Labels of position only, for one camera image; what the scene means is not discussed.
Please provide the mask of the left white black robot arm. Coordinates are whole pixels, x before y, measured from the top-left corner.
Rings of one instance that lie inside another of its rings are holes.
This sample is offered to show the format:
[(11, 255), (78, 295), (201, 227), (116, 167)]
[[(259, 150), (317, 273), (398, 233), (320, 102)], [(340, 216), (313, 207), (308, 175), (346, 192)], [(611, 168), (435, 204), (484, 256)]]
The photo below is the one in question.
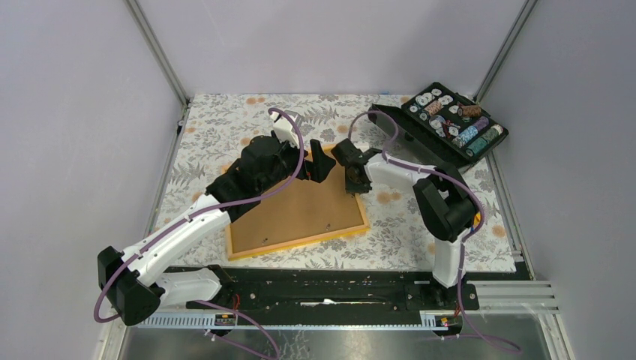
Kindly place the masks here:
[(213, 271), (183, 280), (162, 280), (161, 275), (207, 233), (222, 230), (295, 179), (323, 182), (335, 164), (316, 139), (305, 151), (302, 144), (273, 135), (253, 138), (180, 217), (125, 250), (109, 246), (97, 255), (100, 295), (94, 319), (119, 318), (133, 326), (169, 303), (201, 299), (214, 308), (226, 307), (233, 289)]

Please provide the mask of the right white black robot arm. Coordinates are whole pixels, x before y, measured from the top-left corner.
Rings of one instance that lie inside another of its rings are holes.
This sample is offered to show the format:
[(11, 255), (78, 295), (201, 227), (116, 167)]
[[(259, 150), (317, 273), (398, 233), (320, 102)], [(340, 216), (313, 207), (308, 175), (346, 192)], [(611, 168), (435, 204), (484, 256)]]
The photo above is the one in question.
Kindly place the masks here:
[(465, 274), (462, 236), (470, 233), (479, 204), (454, 167), (442, 169), (397, 159), (377, 148), (362, 151), (350, 139), (339, 142), (331, 154), (345, 171), (345, 190), (366, 194), (376, 184), (411, 193), (427, 231), (435, 238), (436, 253), (430, 288), (434, 305), (448, 309), (460, 298), (457, 286)]

